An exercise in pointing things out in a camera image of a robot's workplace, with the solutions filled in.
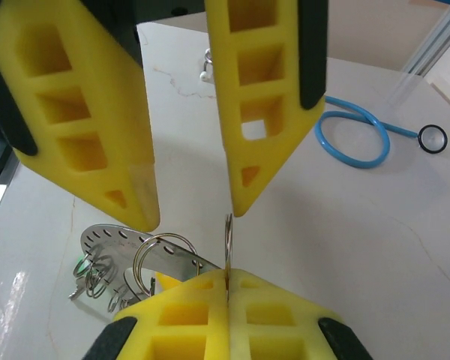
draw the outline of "triangular cutout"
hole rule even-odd
[[[249,166],[241,170],[241,183],[248,188],[260,172],[260,166]]]
[[[125,209],[127,207],[127,200],[125,200],[125,196],[120,190],[108,191],[107,193],[105,193],[105,197],[108,200],[113,201],[122,209]]]

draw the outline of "small metal ring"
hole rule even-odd
[[[113,258],[110,255],[103,255],[103,256],[100,256],[100,257],[94,259],[94,261],[92,262],[92,266],[107,268],[107,269],[112,270],[110,272],[110,276],[107,279],[104,279],[105,282],[108,282],[108,283],[111,283],[113,281],[113,279],[115,278],[115,276],[118,272],[118,269],[116,268],[116,265],[113,262]]]
[[[90,269],[90,262],[88,262],[88,265],[82,270],[79,271],[83,264],[85,264],[85,261],[89,259],[90,254],[87,253],[76,265],[73,269],[73,276],[78,279],[81,278],[89,269]]]
[[[205,50],[205,62],[206,62],[207,64],[213,65],[212,51],[210,50],[210,48],[208,48],[207,50]]]
[[[127,277],[125,276],[125,271],[123,271],[123,281],[125,282],[125,285],[127,285],[127,288],[131,291],[133,296],[135,296],[139,302],[142,301],[142,299],[138,296],[138,294],[132,289],[132,286],[128,283]]]
[[[128,308],[128,300],[125,300],[124,298],[120,301],[120,307],[118,308],[120,311],[123,309]]]
[[[95,267],[103,266],[103,268],[97,273],[94,274]],[[95,289],[98,287],[98,285],[101,283],[101,281],[107,276],[107,274],[112,270],[113,265],[102,265],[102,264],[94,264],[90,271],[87,273],[85,278],[85,288],[86,288],[86,294],[88,297],[93,299],[100,298],[107,289],[108,285],[103,284],[101,287],[95,291]]]
[[[121,285],[117,290],[114,290],[112,297],[108,303],[108,312],[112,313],[115,311],[117,305],[122,301],[122,299],[127,295],[128,288],[126,284]]]
[[[195,249],[195,247],[192,245],[192,243],[190,241],[188,241],[187,238],[185,238],[184,236],[181,236],[179,234],[174,234],[172,232],[165,232],[163,234],[157,234],[157,235],[153,235],[150,238],[147,238],[143,244],[140,245],[140,247],[138,248],[138,250],[135,253],[135,257],[133,258],[133,265],[132,265],[132,270],[133,270],[133,278],[136,282],[136,285],[140,288],[140,290],[147,296],[150,297],[151,293],[150,290],[146,288],[145,284],[143,283],[143,279],[142,279],[142,267],[143,267],[143,262],[145,261],[145,258],[147,256],[147,254],[156,246],[158,246],[160,244],[160,240],[161,238],[175,238],[178,240],[183,241],[192,251],[192,253],[194,253],[195,255],[197,255],[197,250]],[[196,276],[198,276],[200,274],[200,264],[199,262],[196,262]]]
[[[233,215],[228,214],[225,219],[225,278],[230,279],[233,254]]]

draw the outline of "metal plate with holes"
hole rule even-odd
[[[152,235],[117,225],[93,225],[86,229],[80,239],[84,254],[94,262],[105,261],[113,268],[111,277],[107,276],[110,289],[118,291],[124,284],[123,274],[132,267],[135,253],[140,245]],[[160,238],[158,245],[150,250],[144,269],[161,272],[180,281],[197,275],[197,262],[200,273],[219,269],[218,266],[200,256],[185,250],[170,241]]]

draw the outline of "key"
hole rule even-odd
[[[85,288],[85,276],[78,277],[78,278],[75,280],[75,283],[76,283],[76,289],[75,289],[75,291],[72,292],[72,293],[68,296],[68,298],[69,298],[71,301],[78,299],[78,297],[79,297],[80,295],[82,295],[82,294],[85,292],[85,290],[86,290],[86,288]]]

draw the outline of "rectangular cutout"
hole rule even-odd
[[[273,26],[277,12],[277,0],[228,0],[230,32]]]
[[[263,133],[256,128],[244,128],[245,123],[256,122],[261,120],[265,125],[265,135],[273,137],[278,135],[284,129],[284,110],[283,99],[281,96],[268,97],[260,100],[253,100],[242,103],[240,106],[242,135],[245,139],[250,139],[250,136],[263,138]]]
[[[155,336],[144,360],[203,360],[205,346],[205,336]]]
[[[300,337],[250,337],[250,360],[306,360]]]
[[[240,86],[284,78],[284,46],[282,44],[248,49],[238,53]]]
[[[158,320],[158,325],[207,325],[209,306],[207,304],[169,304]]]
[[[254,120],[241,123],[241,133],[247,140],[258,140],[267,137],[267,130],[263,120]]]
[[[283,304],[249,304],[247,323],[253,325],[294,326],[292,311]]]
[[[25,27],[16,43],[16,56],[30,77],[72,69],[59,30],[52,24]]]
[[[90,118],[90,111],[78,86],[37,94],[46,120],[50,124]]]
[[[107,157],[96,133],[62,137],[58,146],[68,166],[80,172],[105,169]]]

